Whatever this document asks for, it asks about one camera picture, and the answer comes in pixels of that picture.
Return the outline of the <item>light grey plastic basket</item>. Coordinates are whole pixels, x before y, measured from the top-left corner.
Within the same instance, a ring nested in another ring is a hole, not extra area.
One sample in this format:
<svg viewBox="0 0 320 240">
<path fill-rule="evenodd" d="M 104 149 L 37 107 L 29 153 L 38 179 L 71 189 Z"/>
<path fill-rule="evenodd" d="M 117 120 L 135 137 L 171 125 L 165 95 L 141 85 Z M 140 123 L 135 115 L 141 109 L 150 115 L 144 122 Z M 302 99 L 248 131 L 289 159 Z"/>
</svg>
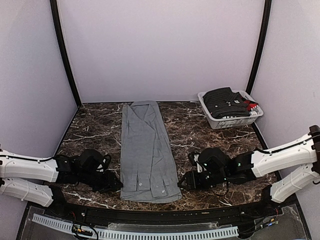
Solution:
<svg viewBox="0 0 320 240">
<path fill-rule="evenodd" d="M 207 118 L 210 127 L 213 130 L 251 125 L 255 122 L 257 118 L 262 117 L 264 115 L 262 108 L 258 105 L 253 111 L 251 111 L 250 116 L 236 116 L 219 119 L 213 118 L 203 100 L 203 96 L 206 93 L 206 91 L 199 92 L 197 94 L 197 97 L 201 104 L 202 111 L 205 117 Z"/>
</svg>

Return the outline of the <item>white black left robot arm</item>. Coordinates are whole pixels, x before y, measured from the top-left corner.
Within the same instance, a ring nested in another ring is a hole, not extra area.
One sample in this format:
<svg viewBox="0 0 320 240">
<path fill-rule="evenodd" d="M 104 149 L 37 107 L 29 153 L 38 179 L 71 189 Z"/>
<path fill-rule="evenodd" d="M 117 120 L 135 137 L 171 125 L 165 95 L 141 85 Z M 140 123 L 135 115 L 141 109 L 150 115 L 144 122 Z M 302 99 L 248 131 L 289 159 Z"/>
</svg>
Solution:
<svg viewBox="0 0 320 240">
<path fill-rule="evenodd" d="M 120 179 L 109 170 L 110 155 L 85 149 L 80 155 L 57 154 L 48 158 L 0 151 L 0 193 L 21 201 L 50 207 L 60 218 L 67 218 L 70 206 L 56 184 L 85 184 L 93 192 L 118 191 Z"/>
</svg>

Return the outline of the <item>grey long sleeve shirt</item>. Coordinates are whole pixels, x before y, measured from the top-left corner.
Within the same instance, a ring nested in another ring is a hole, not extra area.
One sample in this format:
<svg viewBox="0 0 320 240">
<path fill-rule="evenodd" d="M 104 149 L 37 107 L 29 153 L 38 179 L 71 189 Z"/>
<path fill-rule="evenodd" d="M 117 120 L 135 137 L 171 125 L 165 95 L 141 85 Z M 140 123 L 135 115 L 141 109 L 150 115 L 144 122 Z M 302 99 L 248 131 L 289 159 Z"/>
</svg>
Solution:
<svg viewBox="0 0 320 240">
<path fill-rule="evenodd" d="M 182 198 L 171 143 L 155 101 L 122 108 L 120 181 L 124 201 L 165 204 Z"/>
</svg>

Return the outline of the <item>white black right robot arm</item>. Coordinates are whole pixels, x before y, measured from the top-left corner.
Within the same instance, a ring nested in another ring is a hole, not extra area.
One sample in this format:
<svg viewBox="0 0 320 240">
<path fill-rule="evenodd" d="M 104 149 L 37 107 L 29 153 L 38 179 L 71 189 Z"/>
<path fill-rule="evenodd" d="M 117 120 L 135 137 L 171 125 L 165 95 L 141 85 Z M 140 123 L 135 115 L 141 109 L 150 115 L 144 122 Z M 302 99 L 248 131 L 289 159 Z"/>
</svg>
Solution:
<svg viewBox="0 0 320 240">
<path fill-rule="evenodd" d="M 255 213 L 266 217 L 288 197 L 305 186 L 320 182 L 320 127 L 313 125 L 302 137 L 271 149 L 255 149 L 230 158 L 218 147 L 191 152 L 188 158 L 197 170 L 186 172 L 178 186 L 181 189 L 209 190 L 226 182 L 241 185 L 269 173 L 295 166 L 285 178 L 262 190 Z"/>
</svg>

